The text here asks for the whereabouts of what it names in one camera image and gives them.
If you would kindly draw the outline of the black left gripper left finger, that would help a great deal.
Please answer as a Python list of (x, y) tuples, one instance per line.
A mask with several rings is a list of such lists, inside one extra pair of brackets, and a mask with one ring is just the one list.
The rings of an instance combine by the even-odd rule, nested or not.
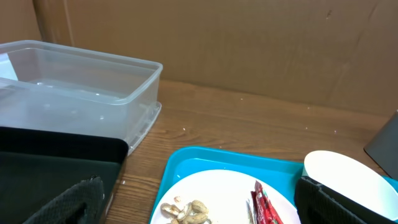
[(104, 201), (99, 176), (82, 180), (31, 215), (24, 224), (92, 224), (101, 218)]

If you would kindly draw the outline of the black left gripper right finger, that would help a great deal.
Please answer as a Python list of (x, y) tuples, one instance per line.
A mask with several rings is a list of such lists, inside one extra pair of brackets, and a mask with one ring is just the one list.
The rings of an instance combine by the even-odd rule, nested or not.
[(307, 176), (296, 183), (294, 203), (301, 224), (395, 224)]

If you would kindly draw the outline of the white green bowl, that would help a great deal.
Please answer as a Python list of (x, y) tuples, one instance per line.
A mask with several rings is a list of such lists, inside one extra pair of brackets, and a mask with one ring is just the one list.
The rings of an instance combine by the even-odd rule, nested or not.
[(381, 175), (348, 156), (312, 151), (305, 156), (302, 174), (379, 215), (397, 220), (397, 191)]

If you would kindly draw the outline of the red snack wrapper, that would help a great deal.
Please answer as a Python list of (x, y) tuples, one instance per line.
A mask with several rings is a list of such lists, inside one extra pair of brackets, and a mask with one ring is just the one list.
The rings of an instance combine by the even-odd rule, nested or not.
[(255, 182), (251, 197), (256, 224), (283, 224), (260, 182)]

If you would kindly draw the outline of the white dinner plate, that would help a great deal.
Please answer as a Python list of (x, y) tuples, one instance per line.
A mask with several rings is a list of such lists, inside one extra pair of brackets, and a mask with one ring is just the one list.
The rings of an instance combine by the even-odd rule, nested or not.
[(156, 206), (150, 224), (170, 223), (171, 218), (160, 209), (161, 205), (174, 204), (182, 209), (194, 200), (205, 204), (212, 223), (249, 223), (249, 199), (256, 182), (261, 183), (283, 223), (300, 223), (294, 205), (267, 183), (236, 171), (206, 170), (189, 175), (168, 189)]

